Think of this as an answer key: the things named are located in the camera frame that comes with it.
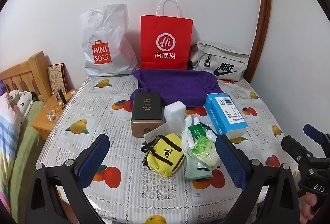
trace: yellow bag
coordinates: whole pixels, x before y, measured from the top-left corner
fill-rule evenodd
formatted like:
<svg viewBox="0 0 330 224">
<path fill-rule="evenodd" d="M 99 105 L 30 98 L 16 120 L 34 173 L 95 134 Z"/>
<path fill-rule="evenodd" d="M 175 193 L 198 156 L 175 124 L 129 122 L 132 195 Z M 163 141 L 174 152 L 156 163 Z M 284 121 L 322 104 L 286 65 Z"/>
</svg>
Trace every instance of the yellow bag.
<svg viewBox="0 0 330 224">
<path fill-rule="evenodd" d="M 147 153 L 143 165 L 149 169 L 151 166 L 163 176 L 173 175 L 184 160 L 181 138 L 174 133 L 156 136 L 153 141 L 143 146 L 141 151 Z"/>
</svg>

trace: blue and white box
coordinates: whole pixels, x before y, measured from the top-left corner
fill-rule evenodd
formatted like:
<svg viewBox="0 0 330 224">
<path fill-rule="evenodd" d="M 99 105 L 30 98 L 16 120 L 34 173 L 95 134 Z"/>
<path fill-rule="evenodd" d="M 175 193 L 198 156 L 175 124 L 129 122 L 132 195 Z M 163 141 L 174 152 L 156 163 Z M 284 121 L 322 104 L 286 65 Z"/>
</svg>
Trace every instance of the blue and white box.
<svg viewBox="0 0 330 224">
<path fill-rule="evenodd" d="M 225 134 L 229 139 L 241 137 L 248 127 L 228 94 L 208 94 L 205 109 L 218 135 Z"/>
</svg>

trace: purple cloth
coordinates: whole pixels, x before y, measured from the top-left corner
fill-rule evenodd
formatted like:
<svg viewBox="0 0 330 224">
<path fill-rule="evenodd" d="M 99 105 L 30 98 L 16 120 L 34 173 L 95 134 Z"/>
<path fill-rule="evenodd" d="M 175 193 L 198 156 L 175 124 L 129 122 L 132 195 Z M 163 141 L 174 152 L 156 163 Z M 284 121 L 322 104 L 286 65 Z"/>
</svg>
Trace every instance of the purple cloth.
<svg viewBox="0 0 330 224">
<path fill-rule="evenodd" d="M 0 96 L 7 92 L 6 86 L 4 85 L 3 81 L 0 81 Z"/>
<path fill-rule="evenodd" d="M 137 92 L 158 92 L 165 106 L 181 101 L 187 107 L 202 107 L 207 94 L 223 93 L 217 78 L 207 71 L 139 69 L 133 75 L 141 88 L 132 93 L 131 104 Z"/>
</svg>

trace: finger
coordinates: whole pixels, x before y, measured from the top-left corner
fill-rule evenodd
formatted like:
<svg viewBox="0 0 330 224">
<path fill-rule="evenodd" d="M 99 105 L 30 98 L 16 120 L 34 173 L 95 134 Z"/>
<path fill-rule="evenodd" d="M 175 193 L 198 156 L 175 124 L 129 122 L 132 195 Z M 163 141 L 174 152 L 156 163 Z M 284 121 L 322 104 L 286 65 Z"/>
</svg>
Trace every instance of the finger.
<svg viewBox="0 0 330 224">
<path fill-rule="evenodd" d="M 308 205 L 305 200 L 301 203 L 301 214 L 309 220 L 314 217 L 314 213 L 311 211 L 311 206 Z"/>
<path fill-rule="evenodd" d="M 310 205 L 314 206 L 317 203 L 317 196 L 313 193 L 306 193 L 305 201 Z"/>
<path fill-rule="evenodd" d="M 302 214 L 300 214 L 300 224 L 306 224 L 308 221 L 307 218 L 305 218 Z"/>
</svg>

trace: wooden nightstand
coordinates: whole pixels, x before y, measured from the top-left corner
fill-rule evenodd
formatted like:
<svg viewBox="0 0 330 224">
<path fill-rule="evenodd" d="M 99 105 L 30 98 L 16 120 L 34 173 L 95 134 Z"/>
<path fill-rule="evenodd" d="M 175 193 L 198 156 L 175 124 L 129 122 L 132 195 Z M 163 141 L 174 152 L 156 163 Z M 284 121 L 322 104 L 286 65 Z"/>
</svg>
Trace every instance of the wooden nightstand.
<svg viewBox="0 0 330 224">
<path fill-rule="evenodd" d="M 67 94 L 64 94 L 65 99 L 67 101 L 69 101 L 72 97 L 71 92 L 72 91 L 77 91 L 77 89 L 73 89 L 68 91 Z M 52 104 L 56 104 L 56 100 L 54 95 L 52 95 L 46 102 L 45 106 L 47 106 L 47 103 L 51 102 Z M 56 113 L 55 113 L 55 119 L 50 122 L 49 119 L 47 118 L 47 112 L 45 109 L 45 106 L 42 108 L 42 110 L 39 112 L 39 114 L 37 115 L 37 117 L 35 118 L 32 127 L 34 129 L 36 129 L 39 132 L 39 135 L 46 140 L 47 137 L 49 136 L 49 133 L 53 130 L 58 118 L 60 117 L 60 115 L 62 114 L 63 110 L 62 108 L 57 109 Z"/>
</svg>

